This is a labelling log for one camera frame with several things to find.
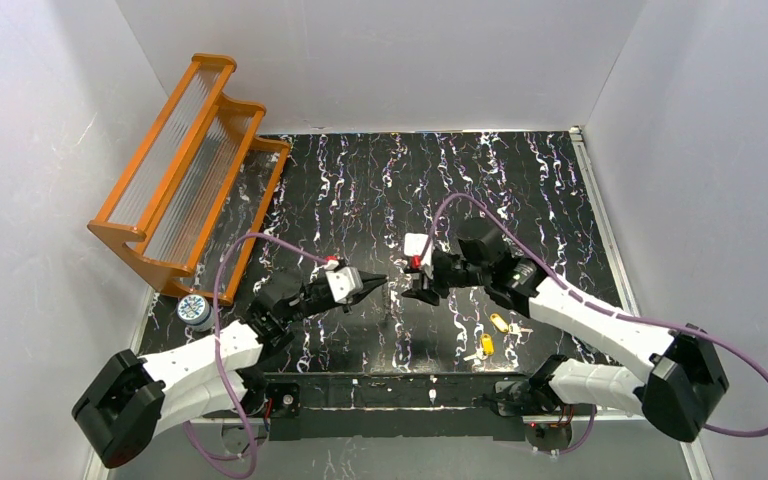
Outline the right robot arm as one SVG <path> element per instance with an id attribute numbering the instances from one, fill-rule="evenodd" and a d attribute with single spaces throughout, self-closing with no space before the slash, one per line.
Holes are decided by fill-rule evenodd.
<path id="1" fill-rule="evenodd" d="M 429 241 L 427 234 L 405 236 L 411 285 L 404 297 L 437 306 L 454 288 L 480 287 L 499 307 L 563 330 L 615 360 L 604 365 L 550 356 L 523 390 L 530 407 L 604 406 L 641 415 L 670 438 L 692 442 L 729 388 L 712 342 L 699 333 L 625 320 L 623 310 L 514 254 L 502 231 L 484 218 L 461 225 L 457 253 Z"/>

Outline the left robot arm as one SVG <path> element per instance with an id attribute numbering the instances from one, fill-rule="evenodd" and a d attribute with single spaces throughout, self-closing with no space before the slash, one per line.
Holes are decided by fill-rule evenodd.
<path id="1" fill-rule="evenodd" d="M 292 324 L 332 309 L 347 311 L 387 281 L 384 274 L 351 266 L 309 283 L 280 272 L 258 290 L 243 317 L 218 335 L 145 356 L 130 349 L 114 354 L 71 416 L 102 464 L 115 469 L 156 435 L 203 415 L 271 412 L 277 403 L 254 369 L 292 342 Z"/>

